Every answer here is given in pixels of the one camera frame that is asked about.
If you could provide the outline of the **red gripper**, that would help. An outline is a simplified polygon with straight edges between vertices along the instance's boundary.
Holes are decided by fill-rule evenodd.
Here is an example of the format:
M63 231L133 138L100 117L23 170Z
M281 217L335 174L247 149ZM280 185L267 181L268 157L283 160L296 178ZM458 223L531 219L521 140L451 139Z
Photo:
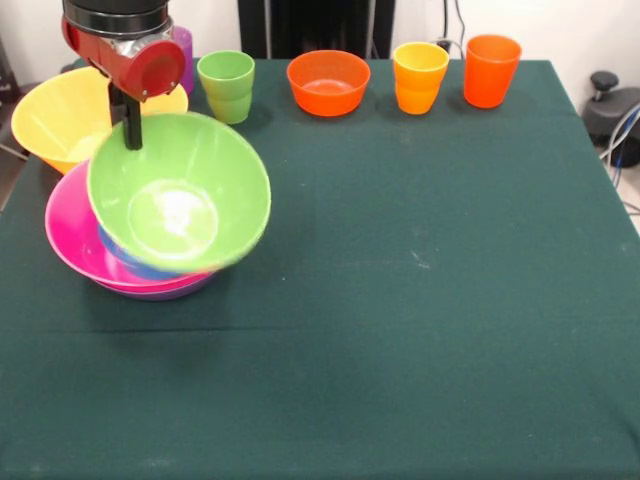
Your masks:
M171 93L180 83L186 60L173 40L173 21L136 33L89 32L67 19L62 32L67 44L109 80L111 125L123 121L129 150L143 146L140 103Z

